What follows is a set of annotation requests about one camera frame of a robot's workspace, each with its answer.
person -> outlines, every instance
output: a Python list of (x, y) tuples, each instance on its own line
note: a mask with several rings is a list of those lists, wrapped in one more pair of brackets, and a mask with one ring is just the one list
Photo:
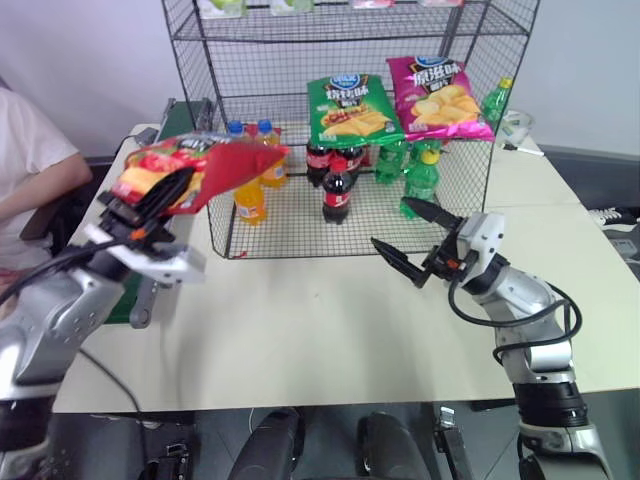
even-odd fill
[(50, 258), (47, 240), (20, 240), (35, 210), (91, 178), (78, 149), (53, 123), (0, 87), (0, 292)]

blue bottle cap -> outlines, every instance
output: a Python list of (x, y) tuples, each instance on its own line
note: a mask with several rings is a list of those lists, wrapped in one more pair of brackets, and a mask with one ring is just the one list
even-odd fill
[(244, 125), (239, 120), (229, 122), (229, 133), (231, 135), (242, 135), (244, 133)]
[(258, 122), (258, 131), (260, 133), (269, 133), (271, 130), (273, 130), (273, 127), (271, 127), (271, 120), (260, 120)]

chip bag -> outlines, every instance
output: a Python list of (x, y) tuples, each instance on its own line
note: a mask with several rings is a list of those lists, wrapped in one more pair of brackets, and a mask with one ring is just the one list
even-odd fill
[(407, 140), (494, 139), (471, 95), (462, 64), (445, 57), (388, 58), (387, 62)]
[(309, 82), (307, 89), (313, 145), (347, 148), (404, 138), (380, 77), (327, 77)]
[(283, 145), (243, 142), (211, 132), (179, 135), (131, 153), (111, 191), (136, 204), (170, 173), (193, 167), (189, 187), (165, 213), (196, 213), (215, 195), (263, 174), (288, 151)]

metal wire basket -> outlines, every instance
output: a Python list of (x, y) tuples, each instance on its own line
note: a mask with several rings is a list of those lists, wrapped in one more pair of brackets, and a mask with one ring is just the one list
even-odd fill
[[(379, 75), (392, 98), (390, 57), (443, 55), (465, 64), (473, 94), (484, 98), (500, 77), (516, 77), (538, 0), (467, 0), (462, 7), (354, 10), (345, 1), (316, 2), (311, 13), (271, 16), (268, 0), (248, 0), (236, 19), (203, 20), (196, 0), (163, 0), (185, 99), (209, 100), (206, 128), (226, 132), (232, 120), (268, 118), (292, 147), (288, 184), (266, 189), (269, 218), (257, 227), (236, 221), (231, 194), (209, 204), (213, 249), (226, 258), (374, 254), (375, 236), (406, 252), (426, 252), (443, 231), (398, 210), (403, 182), (378, 185), (360, 176), (352, 210), (340, 225), (322, 217), (322, 192), (306, 181), (307, 82), (343, 73)], [(196, 108), (191, 111), (194, 128)], [(439, 164), (437, 200), (457, 215), (484, 209), (493, 145), (452, 141)]]

red packaging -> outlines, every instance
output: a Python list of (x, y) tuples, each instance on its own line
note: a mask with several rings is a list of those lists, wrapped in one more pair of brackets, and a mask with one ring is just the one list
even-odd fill
[(283, 145), (266, 146), (226, 135), (193, 132), (131, 153), (112, 192), (135, 204), (168, 174), (194, 167), (187, 191), (165, 213), (196, 213), (212, 197), (261, 175), (288, 152), (289, 148)]

